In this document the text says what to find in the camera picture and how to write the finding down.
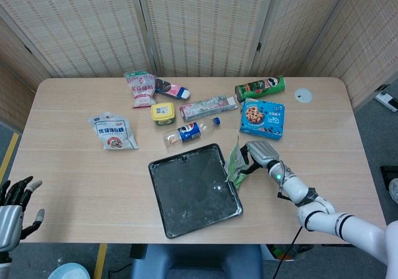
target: cable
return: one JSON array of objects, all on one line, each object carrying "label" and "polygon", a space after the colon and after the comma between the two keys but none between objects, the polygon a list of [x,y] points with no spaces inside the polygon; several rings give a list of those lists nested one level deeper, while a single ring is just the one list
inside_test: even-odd
[{"label": "cable", "polygon": [[293,239],[293,242],[290,244],[289,248],[288,248],[287,251],[285,252],[284,256],[282,257],[282,260],[280,260],[280,262],[279,262],[279,264],[278,264],[278,267],[276,268],[275,274],[274,274],[274,276],[272,277],[272,279],[275,279],[276,276],[278,275],[278,271],[279,271],[280,265],[282,265],[282,262],[284,262],[284,259],[285,259],[286,255],[287,255],[287,253],[288,253],[288,252],[291,250],[291,248],[293,247],[294,242],[296,241],[296,239],[297,239],[297,237],[299,236],[300,231],[301,231],[302,229],[303,229],[303,227],[300,227],[300,229],[297,231],[296,236],[295,236],[294,239]]},{"label": "cable", "polygon": [[123,268],[120,268],[119,270],[116,270],[116,271],[108,270],[108,279],[111,279],[111,273],[119,273],[119,272],[123,271],[125,268],[128,268],[130,266],[131,266],[131,263],[129,263],[128,265],[125,265]]}]

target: bottle label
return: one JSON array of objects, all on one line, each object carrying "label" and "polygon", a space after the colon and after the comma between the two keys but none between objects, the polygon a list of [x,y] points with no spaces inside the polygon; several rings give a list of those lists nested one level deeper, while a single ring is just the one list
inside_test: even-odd
[{"label": "bottle label", "polygon": [[200,136],[199,126],[196,122],[178,128],[182,141],[187,141]]}]

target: plastic bottle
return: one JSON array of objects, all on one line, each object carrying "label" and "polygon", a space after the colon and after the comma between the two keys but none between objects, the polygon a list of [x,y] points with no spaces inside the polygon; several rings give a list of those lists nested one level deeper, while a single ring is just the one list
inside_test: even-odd
[{"label": "plastic bottle", "polygon": [[163,140],[167,147],[181,144],[199,136],[210,135],[220,123],[221,122],[218,117],[193,122],[181,128],[166,132],[163,136]]}]

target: plastic bag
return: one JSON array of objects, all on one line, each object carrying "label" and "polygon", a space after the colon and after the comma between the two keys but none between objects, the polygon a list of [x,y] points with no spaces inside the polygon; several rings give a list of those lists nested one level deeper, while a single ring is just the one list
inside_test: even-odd
[{"label": "plastic bag", "polygon": [[154,75],[145,71],[137,71],[125,73],[124,77],[134,94],[133,108],[149,107],[156,104],[154,99],[156,77]]},{"label": "plastic bag", "polygon": [[105,150],[136,150],[139,149],[129,120],[125,117],[105,112],[88,120],[93,130],[104,143]]}]

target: cookie image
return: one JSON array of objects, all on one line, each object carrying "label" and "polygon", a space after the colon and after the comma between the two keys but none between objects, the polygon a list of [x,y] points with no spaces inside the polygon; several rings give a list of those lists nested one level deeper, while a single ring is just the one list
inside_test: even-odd
[{"label": "cookie image", "polygon": [[264,115],[256,106],[249,107],[246,112],[246,119],[252,124],[260,124],[264,120]]}]

